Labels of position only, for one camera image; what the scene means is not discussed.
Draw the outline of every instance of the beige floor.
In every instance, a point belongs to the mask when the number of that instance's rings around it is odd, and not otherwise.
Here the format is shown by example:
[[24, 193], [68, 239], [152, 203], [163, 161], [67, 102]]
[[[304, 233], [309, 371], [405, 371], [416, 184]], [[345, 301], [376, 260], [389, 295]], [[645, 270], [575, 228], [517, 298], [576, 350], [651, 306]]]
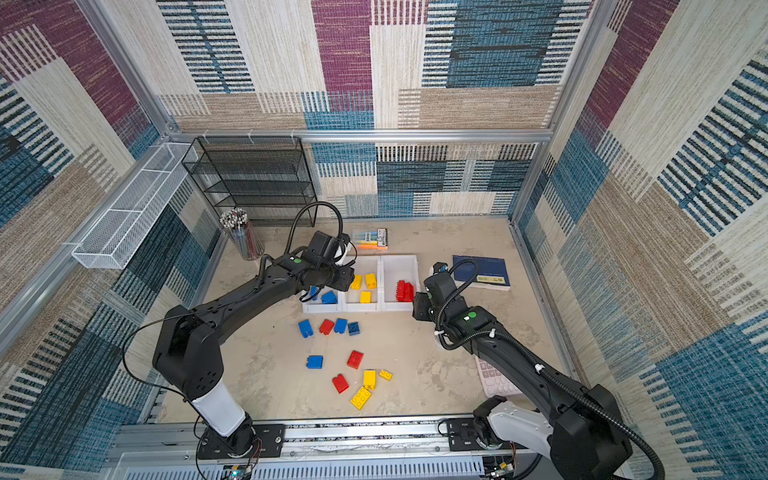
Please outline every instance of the beige floor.
[[[348, 222], [345, 231], [386, 227], [387, 253], [415, 253], [421, 281], [432, 264], [451, 263], [452, 254], [501, 257], [511, 281], [508, 292], [469, 288], [465, 298], [495, 314], [509, 332], [526, 346], [561, 369], [533, 290], [525, 275], [506, 220], [456, 218]], [[335, 223], [318, 223], [332, 233]], [[293, 246], [306, 245], [315, 229], [299, 228]], [[282, 253], [287, 228], [260, 231], [266, 251]], [[230, 243], [216, 271], [206, 301], [240, 285], [257, 272], [255, 262], [243, 261]], [[224, 381], [235, 400], [255, 419], [312, 419], [373, 415], [442, 414], [471, 412], [485, 401], [474, 357], [464, 349], [439, 349], [431, 323], [416, 322], [409, 313], [345, 313], [360, 324], [361, 334], [351, 337], [320, 335], [318, 326], [327, 315], [304, 315], [297, 298], [284, 300], [255, 317], [222, 346]], [[309, 318], [315, 335], [304, 339], [296, 324]], [[346, 365], [349, 353], [363, 352], [360, 370]], [[323, 368], [306, 368], [308, 355], [323, 355]], [[391, 382], [380, 377], [371, 399], [358, 411], [349, 400], [362, 385], [364, 369], [387, 369]], [[331, 378], [343, 373], [350, 388], [339, 395]], [[524, 396], [513, 400], [531, 407]], [[194, 410], [178, 396], [167, 396], [160, 422], [193, 422]]]

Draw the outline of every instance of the metal bar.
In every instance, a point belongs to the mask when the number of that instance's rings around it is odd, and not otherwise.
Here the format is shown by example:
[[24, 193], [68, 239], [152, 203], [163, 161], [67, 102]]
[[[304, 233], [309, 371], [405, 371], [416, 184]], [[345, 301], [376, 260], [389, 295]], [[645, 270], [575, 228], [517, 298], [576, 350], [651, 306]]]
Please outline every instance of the metal bar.
[[549, 300], [546, 295], [544, 295], [544, 287], [541, 285], [541, 279], [536, 271], [533, 258], [531, 258], [531, 254], [528, 252], [525, 242], [523, 242], [520, 229], [517, 225], [510, 223], [509, 231], [512, 234], [512, 238], [515, 240], [515, 246], [518, 248], [518, 253], [520, 253], [520, 260], [523, 262], [525, 272], [528, 274], [528, 282], [531, 283], [533, 293], [536, 295], [538, 307], [541, 309], [541, 315], [544, 317], [544, 323], [547, 326], [547, 330], [549, 330], [549, 336], [552, 338], [552, 343], [554, 344], [554, 350], [558, 353], [558, 358], [563, 365], [563, 373], [567, 374], [572, 379], [579, 380], [576, 367], [573, 360], [571, 360], [571, 355], [568, 353], [568, 348], [565, 346], [565, 339], [562, 336], [557, 321], [554, 319], [554, 312], [552, 312], [552, 308], [549, 305]]
[[[252, 137], [251, 130], [206, 130], [171, 132], [171, 141], [189, 143], [197, 137]], [[510, 130], [258, 130], [259, 136], [299, 137], [310, 143], [319, 142], [494, 142], [527, 144], [550, 141], [552, 130], [547, 128]]]
[[[279, 458], [264, 463], [345, 461], [368, 458], [435, 458], [461, 455], [510, 455], [511, 451], [450, 452], [448, 439], [437, 424], [444, 418], [471, 418], [461, 415], [417, 415], [357, 419], [309, 419], [258, 421], [284, 423], [283, 451]], [[193, 423], [125, 425], [114, 440], [106, 466], [179, 465], [185, 455], [194, 455], [197, 438]], [[519, 449], [518, 455], [534, 455]], [[221, 460], [219, 463], [231, 463]]]
[[131, 57], [123, 48], [121, 40], [115, 34], [117, 30], [102, 8], [101, 3], [98, 0], [75, 0], [75, 3], [82, 10], [88, 23], [91, 24], [91, 27], [104, 45], [104, 49], [118, 67], [125, 83], [128, 84], [128, 87], [136, 97], [136, 101], [144, 109], [149, 120], [157, 131], [160, 132], [161, 137], [167, 136], [170, 132], [169, 126], [173, 123], [170, 121], [171, 119], [165, 109], [161, 106], [159, 99], [147, 86]]
[[[589, 62], [594, 56], [598, 41], [605, 33], [606, 25], [616, 8], [617, 2], [618, 0], [598, 0], [597, 5], [594, 7], [594, 15], [585, 27], [586, 33], [584, 34], [584, 41], [579, 48], [576, 59], [573, 60], [573, 68], [568, 75], [568, 79], [563, 87], [563, 93], [552, 114], [550, 128], [553, 131], [553, 137], [560, 133], [560, 118], [562, 117], [563, 112], [571, 107], [574, 93], [581, 83], [584, 73], [586, 73], [587, 65], [589, 65]], [[515, 211], [512, 212], [512, 223], [517, 224], [520, 221], [525, 205], [531, 199], [531, 194], [538, 181], [538, 176], [541, 174], [541, 169], [544, 168], [548, 156], [549, 145], [542, 145], [540, 154], [537, 155], [533, 162], [531, 162], [531, 166], [523, 180]]]
[[35, 274], [21, 292], [0, 312], [0, 356], [4, 355], [43, 306], [56, 294], [59, 286], [78, 264], [72, 251], [85, 234], [104, 216], [109, 207], [123, 194], [141, 168], [152, 158], [163, 141], [158, 139], [115, 185], [112, 191], [93, 209], [88, 217], [64, 242], [51, 259]]

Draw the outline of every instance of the white plastic tray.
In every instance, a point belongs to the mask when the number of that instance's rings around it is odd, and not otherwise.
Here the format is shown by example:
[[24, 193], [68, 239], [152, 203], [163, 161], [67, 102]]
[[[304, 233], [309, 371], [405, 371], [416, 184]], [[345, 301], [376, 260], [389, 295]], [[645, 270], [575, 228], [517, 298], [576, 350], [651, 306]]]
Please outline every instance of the white plastic tray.
[[[353, 266], [356, 275], [362, 275], [360, 290], [349, 289], [347, 292], [333, 291], [339, 299], [334, 305], [323, 305], [320, 297], [330, 289], [323, 289], [316, 300], [303, 303], [304, 313], [341, 313], [341, 312], [410, 312], [410, 302], [398, 302], [396, 299], [397, 282], [410, 282], [419, 292], [419, 263], [416, 255], [365, 255], [357, 257]], [[366, 289], [366, 274], [376, 274], [376, 288]], [[361, 292], [371, 292], [371, 303], [360, 303]]]

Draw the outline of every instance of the patterned wall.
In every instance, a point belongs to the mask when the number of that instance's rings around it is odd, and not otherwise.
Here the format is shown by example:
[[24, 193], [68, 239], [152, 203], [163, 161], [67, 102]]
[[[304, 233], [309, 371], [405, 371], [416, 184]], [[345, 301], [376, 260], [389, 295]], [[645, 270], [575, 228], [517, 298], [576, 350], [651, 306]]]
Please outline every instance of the patterned wall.
[[[74, 1], [0, 0], [0, 310], [157, 138]], [[147, 399], [123, 338], [191, 301], [218, 237], [185, 184], [126, 270], [76, 267], [0, 360], [0, 477], [95, 476]]]
[[305, 151], [318, 198], [343, 216], [427, 217], [511, 213], [536, 146], [315, 143]]
[[0, 310], [157, 137], [74, 1], [0, 0]]
[[183, 130], [546, 127], [591, 0], [104, 0]]
[[768, 478], [767, 39], [764, 0], [620, 0], [520, 222], [668, 478]]
[[[182, 184], [125, 270], [78, 265], [0, 361], [0, 477], [96, 478], [120, 426], [138, 420], [150, 387], [124, 371], [122, 342], [191, 306], [220, 236], [193, 188]], [[159, 332], [142, 331], [127, 355], [151, 382]]]

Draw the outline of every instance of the robotic arm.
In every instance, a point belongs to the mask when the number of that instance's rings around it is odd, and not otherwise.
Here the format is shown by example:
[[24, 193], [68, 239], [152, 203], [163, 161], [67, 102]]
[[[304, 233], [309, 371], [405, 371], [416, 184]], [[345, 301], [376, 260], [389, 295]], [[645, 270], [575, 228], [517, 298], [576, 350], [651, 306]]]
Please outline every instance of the robotic arm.
[[[338, 234], [331, 237], [317, 231], [308, 247], [290, 251], [298, 219], [318, 205], [334, 210]], [[256, 278], [191, 310], [176, 306], [168, 311], [153, 366], [206, 420], [209, 426], [204, 438], [216, 442], [217, 452], [241, 458], [250, 454], [257, 440], [251, 418], [221, 380], [220, 345], [274, 303], [309, 292], [312, 286], [346, 292], [354, 278], [354, 260], [343, 264], [349, 245], [339, 211], [326, 202], [310, 204], [296, 216], [284, 254], [276, 259], [262, 257]], [[444, 348], [463, 346], [491, 363], [540, 412], [516, 409], [503, 397], [489, 399], [475, 410], [473, 426], [481, 447], [493, 449], [502, 441], [517, 442], [551, 458], [566, 480], [587, 480], [609, 478], [631, 455], [632, 441], [654, 464], [652, 478], [664, 478], [664, 468], [653, 450], [621, 422], [610, 392], [599, 385], [587, 389], [563, 376], [520, 344], [490, 312], [480, 306], [467, 307], [461, 292], [471, 280], [457, 289], [452, 270], [444, 263], [435, 265], [434, 274], [424, 282], [427, 292], [418, 293], [413, 301], [413, 316], [435, 323], [435, 334]], [[303, 301], [311, 300], [307, 295]]]

